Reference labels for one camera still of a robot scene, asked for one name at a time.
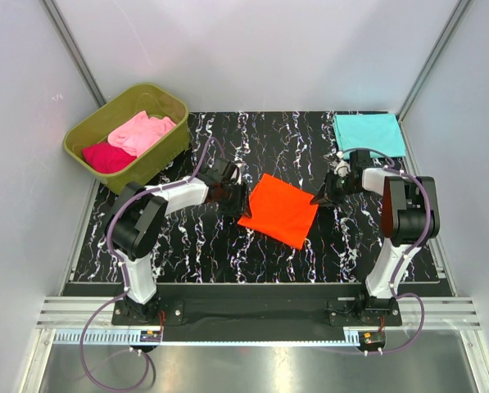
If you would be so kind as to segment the orange t shirt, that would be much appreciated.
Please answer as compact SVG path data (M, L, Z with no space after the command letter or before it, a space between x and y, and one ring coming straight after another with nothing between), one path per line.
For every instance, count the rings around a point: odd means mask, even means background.
M314 222L318 206L313 196L270 174L263 174L250 196L251 218L240 226L301 250Z

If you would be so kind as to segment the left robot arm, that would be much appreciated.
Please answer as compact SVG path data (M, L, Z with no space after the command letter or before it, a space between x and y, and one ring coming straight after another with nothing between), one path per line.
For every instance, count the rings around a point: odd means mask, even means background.
M123 297L115 302L120 312L142 324L162 316L151 262L161 227L179 210L210 203L224 215L251 217L249 188L237 164L217 158L172 183L143 186L131 182L122 189L105 227L108 251L117 259L124 280Z

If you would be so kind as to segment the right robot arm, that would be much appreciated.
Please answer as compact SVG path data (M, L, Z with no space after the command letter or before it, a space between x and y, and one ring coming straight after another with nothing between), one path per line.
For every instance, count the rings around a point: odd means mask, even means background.
M377 168L373 153L368 148L336 152L332 168L311 200L315 206L331 207L361 192L373 192L382 198L382 249L353 299L329 301L327 312L334 327L399 324L399 284L414 256L440 231L434 178L397 170L393 159Z

